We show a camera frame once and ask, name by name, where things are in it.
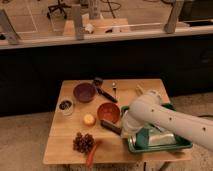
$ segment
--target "office chair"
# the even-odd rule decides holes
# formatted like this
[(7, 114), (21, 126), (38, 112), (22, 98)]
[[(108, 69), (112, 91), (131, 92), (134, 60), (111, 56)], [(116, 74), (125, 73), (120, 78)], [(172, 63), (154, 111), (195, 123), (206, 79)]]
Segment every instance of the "office chair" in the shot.
[(67, 13), (64, 10), (64, 8), (71, 8), (71, 6), (62, 3), (63, 0), (58, 0), (58, 4), (57, 5), (51, 5), (48, 6), (49, 12), (47, 13), (47, 18), (50, 19), (50, 14), (53, 13), (54, 11), (56, 11), (57, 9), (59, 9), (60, 13), (64, 14), (64, 19), (67, 19)]
[(9, 3), (11, 0), (2, 0), (2, 4), (7, 4)]
[(2, 33), (0, 33), (0, 40), (5, 40), (5, 39), (6, 37)]
[(175, 2), (175, 0), (162, 0), (166, 4), (172, 4)]

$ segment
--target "tile floor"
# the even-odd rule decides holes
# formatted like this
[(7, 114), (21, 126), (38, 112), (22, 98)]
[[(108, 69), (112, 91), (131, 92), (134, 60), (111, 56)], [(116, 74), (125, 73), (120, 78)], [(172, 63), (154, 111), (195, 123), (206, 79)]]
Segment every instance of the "tile floor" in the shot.
[[(213, 115), (213, 93), (171, 98), (178, 111), (191, 115)], [(43, 165), (45, 145), (53, 112), (0, 118), (0, 171), (65, 171), (57, 165)], [(147, 171), (155, 171), (161, 163), (148, 163)], [(74, 165), (72, 171), (87, 171)], [(95, 165), (94, 171), (142, 171), (143, 163)], [(168, 171), (212, 171), (213, 152), (198, 145), (192, 149), (192, 160), (175, 162)]]

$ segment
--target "wooden table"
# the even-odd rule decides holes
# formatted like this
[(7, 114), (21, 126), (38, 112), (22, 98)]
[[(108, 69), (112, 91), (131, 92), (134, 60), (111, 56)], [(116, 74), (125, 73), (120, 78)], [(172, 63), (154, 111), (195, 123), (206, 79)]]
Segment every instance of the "wooden table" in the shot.
[[(88, 127), (83, 124), (84, 114), (96, 115), (100, 104), (107, 102), (103, 96), (96, 95), (90, 103), (80, 103), (73, 97), (73, 88), (82, 82), (87, 81), (64, 81), (56, 106), (55, 115), (50, 130), (44, 164), (83, 164), (85, 155), (73, 150), (73, 139), (77, 132), (82, 134), (90, 133), (95, 139), (102, 139), (103, 143), (96, 151), (94, 163), (131, 163), (149, 161), (181, 161), (191, 159), (191, 150), (161, 151), (144, 154), (131, 154), (127, 143), (118, 135), (102, 128), (97, 119), (95, 126)], [(103, 89), (113, 94), (112, 83), (117, 83), (117, 105), (119, 107), (129, 105), (137, 97), (136, 85), (140, 84), (144, 90), (155, 89), (162, 95), (163, 102), (169, 103), (164, 85), (160, 79), (141, 80), (104, 80)], [(58, 108), (64, 98), (72, 98), (75, 103), (74, 112), (70, 116), (64, 116)]]
[[(83, 26), (85, 27), (88, 23), (94, 26), (94, 33), (95, 35), (98, 34), (106, 34), (106, 31), (111, 29), (113, 23), (116, 23), (116, 26), (120, 26), (121, 32), (131, 32), (129, 23), (126, 18), (116, 18), (116, 19), (83, 19)], [(75, 29), (72, 20), (67, 20), (64, 26), (64, 36), (74, 36)]]

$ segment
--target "chair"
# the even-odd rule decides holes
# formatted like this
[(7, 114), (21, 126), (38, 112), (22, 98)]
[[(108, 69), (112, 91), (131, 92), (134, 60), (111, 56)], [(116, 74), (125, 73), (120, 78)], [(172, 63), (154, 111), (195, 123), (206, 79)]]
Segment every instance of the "chair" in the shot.
[(49, 12), (47, 13), (47, 18), (50, 19), (50, 14), (53, 13), (54, 11), (56, 11), (57, 9), (60, 10), (60, 13), (63, 13), (64, 14), (64, 19), (67, 19), (67, 13), (66, 11), (64, 10), (65, 8), (71, 8), (71, 6), (65, 4), (65, 3), (62, 3), (63, 0), (58, 0), (58, 4), (57, 5), (51, 5), (51, 6), (48, 6), (48, 9), (49, 9)]
[(0, 33), (0, 40), (5, 40), (5, 39), (6, 37), (2, 33)]
[(2, 4), (7, 4), (9, 3), (11, 0), (2, 0)]

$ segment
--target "knife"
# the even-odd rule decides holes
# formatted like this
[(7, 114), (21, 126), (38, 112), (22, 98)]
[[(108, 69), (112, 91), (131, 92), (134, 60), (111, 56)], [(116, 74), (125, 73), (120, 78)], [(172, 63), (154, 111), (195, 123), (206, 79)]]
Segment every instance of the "knife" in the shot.
[(101, 126), (116, 133), (117, 135), (121, 135), (121, 128), (115, 126), (112, 122), (107, 121), (105, 119), (101, 120)]
[(114, 97), (112, 97), (109, 93), (107, 93), (106, 91), (104, 91), (103, 89), (96, 87), (98, 93), (100, 95), (103, 95), (104, 97), (106, 97), (108, 100), (112, 101), (113, 103), (117, 103), (117, 99), (115, 99)]

